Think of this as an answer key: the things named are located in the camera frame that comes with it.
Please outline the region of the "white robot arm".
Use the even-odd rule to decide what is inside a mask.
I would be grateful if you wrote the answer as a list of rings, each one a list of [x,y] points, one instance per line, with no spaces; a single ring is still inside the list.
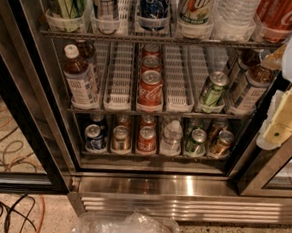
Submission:
[[[282,77],[292,84],[292,36],[287,44],[267,55],[264,68],[281,70]],[[292,136],[292,87],[277,91],[270,100],[267,118],[259,130],[256,145],[263,150],[276,149]]]

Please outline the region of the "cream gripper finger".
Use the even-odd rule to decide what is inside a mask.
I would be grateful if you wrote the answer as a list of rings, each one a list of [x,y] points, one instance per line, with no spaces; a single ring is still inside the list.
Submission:
[[[274,94],[266,115],[256,145],[262,150],[272,150],[292,136],[292,88]]]

